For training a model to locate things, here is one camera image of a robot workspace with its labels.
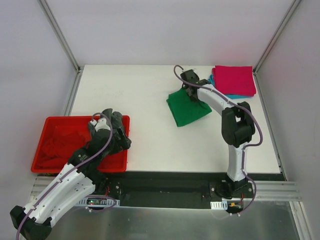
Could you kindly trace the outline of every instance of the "red cloth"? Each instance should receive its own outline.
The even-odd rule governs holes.
[[[212,74],[216,89],[223,94],[252,97],[257,92],[252,66],[215,66]]]
[[[49,138],[42,147],[45,156],[39,161],[42,168],[60,168],[67,163],[75,150],[82,148],[86,144],[86,139],[78,132],[68,135],[60,135]]]

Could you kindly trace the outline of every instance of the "teal cloth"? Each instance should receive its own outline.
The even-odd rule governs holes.
[[[208,81],[214,86],[216,87],[215,85],[215,79],[214,79],[214,75],[211,74]],[[226,95],[228,98],[230,99],[247,99],[247,98],[251,98],[250,96],[242,96],[242,95],[236,95],[236,94],[228,94]]]
[[[178,127],[190,124],[212,112],[203,101],[193,102],[184,89],[169,94],[166,100]]]

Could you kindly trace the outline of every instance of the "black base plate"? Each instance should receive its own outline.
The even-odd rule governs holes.
[[[251,174],[257,180],[282,181],[281,174]],[[215,187],[225,180],[225,173],[124,172],[107,174],[108,196],[120,200],[120,206],[146,208],[210,209],[210,202],[222,199]],[[232,193],[233,198],[253,197],[248,183]]]

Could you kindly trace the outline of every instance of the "white wall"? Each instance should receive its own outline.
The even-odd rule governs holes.
[[[47,116],[61,115],[75,71],[36,0],[0,1],[0,239],[26,204],[30,167]]]
[[[81,66],[254,66],[293,0],[47,2]]]
[[[258,72],[287,178],[320,239],[320,1],[305,0]]]

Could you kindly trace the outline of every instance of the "green cloth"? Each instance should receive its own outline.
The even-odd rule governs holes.
[[[186,91],[182,88],[169,94],[166,102],[178,127],[190,124],[212,112],[205,102],[191,101]]]

